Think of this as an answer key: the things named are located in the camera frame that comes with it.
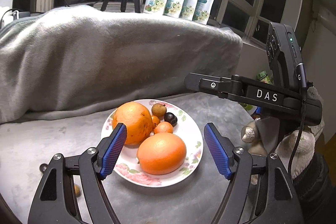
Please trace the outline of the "white gloved right hand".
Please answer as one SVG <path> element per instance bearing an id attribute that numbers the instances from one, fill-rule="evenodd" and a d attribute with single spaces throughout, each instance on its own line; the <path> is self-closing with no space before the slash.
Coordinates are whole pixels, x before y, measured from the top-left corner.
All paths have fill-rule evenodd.
<path id="1" fill-rule="evenodd" d="M 305 126 L 303 128 L 299 145 L 291 165 L 291 178 L 297 178 L 313 159 L 315 152 L 315 142 L 323 132 L 324 120 L 317 126 Z M 280 157 L 284 167 L 288 167 L 291 153 L 293 151 L 298 130 L 286 135 L 275 149 L 275 153 Z M 252 155 L 266 156 L 268 153 L 260 139 L 260 133 L 256 121 L 251 121 L 241 130 L 241 139 L 245 143 L 251 143 L 248 152 Z"/>

